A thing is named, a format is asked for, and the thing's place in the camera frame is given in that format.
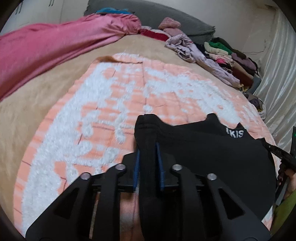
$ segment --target gray headboard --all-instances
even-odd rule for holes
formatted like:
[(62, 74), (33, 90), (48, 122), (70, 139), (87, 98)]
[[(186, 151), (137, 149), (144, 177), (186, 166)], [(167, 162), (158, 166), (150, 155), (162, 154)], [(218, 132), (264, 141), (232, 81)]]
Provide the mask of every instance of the gray headboard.
[(209, 41), (215, 32), (215, 27), (184, 12), (158, 3), (142, 0), (89, 0), (84, 15), (95, 13), (104, 7), (113, 7), (116, 9), (128, 8), (135, 12), (135, 15), (141, 20), (142, 25), (156, 29), (165, 17), (171, 17), (179, 21), (181, 23), (181, 30), (193, 42), (198, 44)]

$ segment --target orange and white blanket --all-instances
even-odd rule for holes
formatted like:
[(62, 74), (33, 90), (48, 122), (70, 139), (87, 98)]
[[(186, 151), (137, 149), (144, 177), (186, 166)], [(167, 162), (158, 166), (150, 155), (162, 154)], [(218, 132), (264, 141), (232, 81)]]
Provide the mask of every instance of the orange and white blanket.
[[(222, 124), (235, 128), (240, 122), (254, 138), (275, 144), (255, 107), (226, 85), (138, 55), (98, 58), (50, 109), (27, 147), (14, 191), (19, 231), (24, 235), (81, 173), (105, 172), (133, 152), (136, 119), (147, 113), (171, 125), (216, 113)], [(143, 239), (136, 207), (137, 193), (121, 196), (121, 240)], [(272, 209), (262, 222), (270, 228)]]

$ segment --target cabinet handle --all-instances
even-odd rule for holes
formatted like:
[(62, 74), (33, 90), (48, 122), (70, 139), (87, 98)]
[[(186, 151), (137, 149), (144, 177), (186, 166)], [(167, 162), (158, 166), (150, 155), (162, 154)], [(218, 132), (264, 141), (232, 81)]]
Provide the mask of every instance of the cabinet handle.
[(22, 10), (22, 3), (20, 4), (20, 11), (19, 11), (19, 13), (21, 12), (21, 10)]

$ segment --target curtain fold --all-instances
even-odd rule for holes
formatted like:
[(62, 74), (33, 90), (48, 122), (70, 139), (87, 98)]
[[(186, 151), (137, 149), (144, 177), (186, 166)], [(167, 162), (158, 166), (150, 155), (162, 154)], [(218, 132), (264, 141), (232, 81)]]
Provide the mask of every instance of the curtain fold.
[(262, 83), (255, 92), (266, 104), (264, 120), (276, 144), (290, 151), (296, 125), (296, 33), (278, 9), (273, 38), (259, 60)]

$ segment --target blue cloth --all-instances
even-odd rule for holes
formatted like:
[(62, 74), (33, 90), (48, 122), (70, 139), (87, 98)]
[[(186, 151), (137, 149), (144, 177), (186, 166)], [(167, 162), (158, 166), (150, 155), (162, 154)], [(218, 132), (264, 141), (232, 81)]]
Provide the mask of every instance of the blue cloth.
[(131, 12), (125, 8), (125, 9), (122, 9), (122, 10), (118, 10), (118, 9), (115, 9), (113, 7), (104, 7), (98, 11), (96, 11), (97, 14), (100, 14), (100, 13), (125, 13), (125, 14), (131, 14)]

